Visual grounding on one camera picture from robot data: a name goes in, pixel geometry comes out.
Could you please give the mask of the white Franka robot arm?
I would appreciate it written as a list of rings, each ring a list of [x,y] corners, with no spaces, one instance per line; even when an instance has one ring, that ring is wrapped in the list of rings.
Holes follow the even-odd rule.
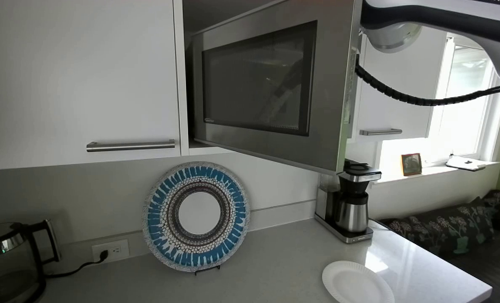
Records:
[[[406,48],[423,26],[469,37],[500,75],[500,0],[362,0],[361,25],[383,52]]]

